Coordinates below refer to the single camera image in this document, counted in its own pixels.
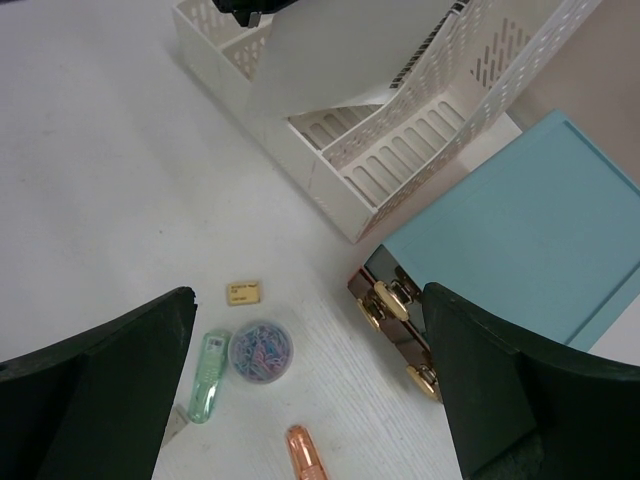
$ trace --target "white plastic desk organizer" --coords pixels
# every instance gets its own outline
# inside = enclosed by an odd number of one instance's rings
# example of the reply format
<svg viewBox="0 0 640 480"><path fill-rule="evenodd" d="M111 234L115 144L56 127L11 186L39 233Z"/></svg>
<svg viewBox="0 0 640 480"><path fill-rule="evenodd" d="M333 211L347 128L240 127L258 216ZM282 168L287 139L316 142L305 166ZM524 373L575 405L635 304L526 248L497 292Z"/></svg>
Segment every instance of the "white plastic desk organizer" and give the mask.
<svg viewBox="0 0 640 480"><path fill-rule="evenodd" d="M243 29L210 0L173 13L189 68L356 242L489 127L599 3L472 0L385 105L288 119L245 112L269 18Z"/></svg>

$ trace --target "paper sheet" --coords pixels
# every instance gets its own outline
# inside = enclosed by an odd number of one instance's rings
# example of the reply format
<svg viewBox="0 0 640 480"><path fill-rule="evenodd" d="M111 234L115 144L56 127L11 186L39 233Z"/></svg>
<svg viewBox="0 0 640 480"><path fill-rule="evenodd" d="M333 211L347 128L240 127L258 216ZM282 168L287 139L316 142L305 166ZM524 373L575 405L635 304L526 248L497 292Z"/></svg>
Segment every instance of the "paper sheet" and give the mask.
<svg viewBox="0 0 640 480"><path fill-rule="evenodd" d="M299 0L277 13L250 111L285 117L384 98L453 0Z"/></svg>

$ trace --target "rose gold pen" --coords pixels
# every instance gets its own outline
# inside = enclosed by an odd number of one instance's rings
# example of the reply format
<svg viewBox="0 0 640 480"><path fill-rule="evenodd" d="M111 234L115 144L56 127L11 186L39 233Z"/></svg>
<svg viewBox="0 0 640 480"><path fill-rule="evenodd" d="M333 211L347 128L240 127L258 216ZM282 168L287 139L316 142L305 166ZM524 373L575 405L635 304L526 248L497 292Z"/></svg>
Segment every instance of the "rose gold pen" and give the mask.
<svg viewBox="0 0 640 480"><path fill-rule="evenodd" d="M306 428L300 425L291 427L287 431L287 446L297 480L328 480Z"/></svg>

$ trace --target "round plastic container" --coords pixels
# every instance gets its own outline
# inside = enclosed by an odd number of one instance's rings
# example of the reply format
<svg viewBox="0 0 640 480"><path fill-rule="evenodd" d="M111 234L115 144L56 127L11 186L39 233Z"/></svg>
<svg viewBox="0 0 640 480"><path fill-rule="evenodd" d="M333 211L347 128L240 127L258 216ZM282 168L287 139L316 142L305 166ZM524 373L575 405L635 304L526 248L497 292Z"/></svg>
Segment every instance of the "round plastic container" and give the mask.
<svg viewBox="0 0 640 480"><path fill-rule="evenodd" d="M267 384L291 365L293 343L287 331L268 320L250 322L229 342L229 363L246 381Z"/></svg>

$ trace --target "white desk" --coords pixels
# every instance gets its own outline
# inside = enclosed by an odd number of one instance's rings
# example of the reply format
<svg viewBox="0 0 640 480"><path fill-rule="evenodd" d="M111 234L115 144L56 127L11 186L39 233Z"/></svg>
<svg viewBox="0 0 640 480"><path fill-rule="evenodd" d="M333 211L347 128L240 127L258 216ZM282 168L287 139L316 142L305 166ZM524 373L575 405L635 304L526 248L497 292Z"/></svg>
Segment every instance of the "white desk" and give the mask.
<svg viewBox="0 0 640 480"><path fill-rule="evenodd" d="M214 326L274 318L296 353L270 386L229 375L156 480L293 478L294 423L334 479L459 478L443 408L345 288L384 229L348 244L212 103L179 64L170 1L0 6L0 361L189 285L200 307L179 403ZM251 278L263 303L228 308L225 284ZM637 311L599 353L640 363Z"/></svg>

